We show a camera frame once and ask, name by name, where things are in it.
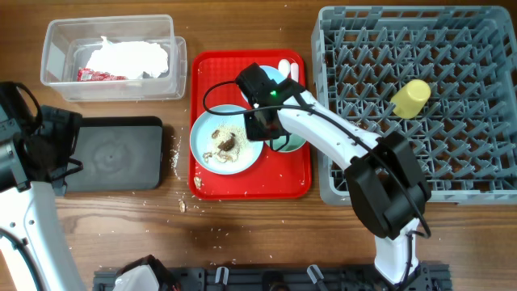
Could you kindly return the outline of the light blue bowl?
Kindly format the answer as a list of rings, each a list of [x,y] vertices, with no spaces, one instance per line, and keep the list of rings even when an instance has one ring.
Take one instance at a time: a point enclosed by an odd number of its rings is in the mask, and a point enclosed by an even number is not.
[[[269,65],[260,65],[259,67],[267,74],[270,80],[276,83],[281,83],[286,78],[275,67]]]

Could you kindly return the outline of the mint green bowl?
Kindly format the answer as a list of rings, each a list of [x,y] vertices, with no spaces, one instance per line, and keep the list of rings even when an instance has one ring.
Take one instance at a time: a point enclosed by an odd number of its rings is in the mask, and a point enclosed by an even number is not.
[[[275,152],[291,153],[300,149],[306,140],[294,133],[288,133],[276,139],[266,140],[264,143]]]

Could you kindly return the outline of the white napkin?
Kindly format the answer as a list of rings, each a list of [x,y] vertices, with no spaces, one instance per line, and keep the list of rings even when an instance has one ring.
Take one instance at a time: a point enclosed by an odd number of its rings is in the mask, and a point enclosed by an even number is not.
[[[125,76],[129,80],[158,78],[169,70],[169,54],[158,43],[124,41],[113,43],[102,36],[84,68]]]

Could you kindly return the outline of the yellow plastic cup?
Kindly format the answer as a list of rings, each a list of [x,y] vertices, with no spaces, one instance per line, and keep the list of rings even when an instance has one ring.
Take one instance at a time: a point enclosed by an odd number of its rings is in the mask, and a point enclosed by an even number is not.
[[[427,82],[419,79],[411,80],[391,98],[391,103],[395,105],[393,113],[402,119],[414,118],[423,109],[430,96],[431,88]]]

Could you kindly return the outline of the red snack wrapper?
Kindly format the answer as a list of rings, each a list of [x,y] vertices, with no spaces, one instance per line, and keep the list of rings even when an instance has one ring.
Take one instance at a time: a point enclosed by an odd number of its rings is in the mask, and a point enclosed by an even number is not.
[[[78,71],[78,82],[101,82],[101,81],[123,81],[125,76],[116,76],[107,72],[95,71],[88,68],[81,68]]]

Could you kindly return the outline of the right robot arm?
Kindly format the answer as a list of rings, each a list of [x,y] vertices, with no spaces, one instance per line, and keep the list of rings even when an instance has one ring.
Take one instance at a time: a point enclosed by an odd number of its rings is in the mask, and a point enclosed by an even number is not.
[[[292,133],[343,169],[355,215],[375,237],[376,270],[391,285],[405,285],[418,266],[414,237],[431,235],[423,217],[431,191],[406,137],[359,128],[300,83],[277,82],[256,63],[235,83],[250,105],[242,114],[251,141]]]

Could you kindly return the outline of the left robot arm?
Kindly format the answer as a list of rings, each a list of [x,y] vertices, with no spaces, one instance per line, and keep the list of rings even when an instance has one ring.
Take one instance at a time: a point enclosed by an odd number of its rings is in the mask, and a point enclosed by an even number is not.
[[[1,84],[1,253],[18,290],[83,290],[57,216],[82,115],[36,106],[20,82]]]

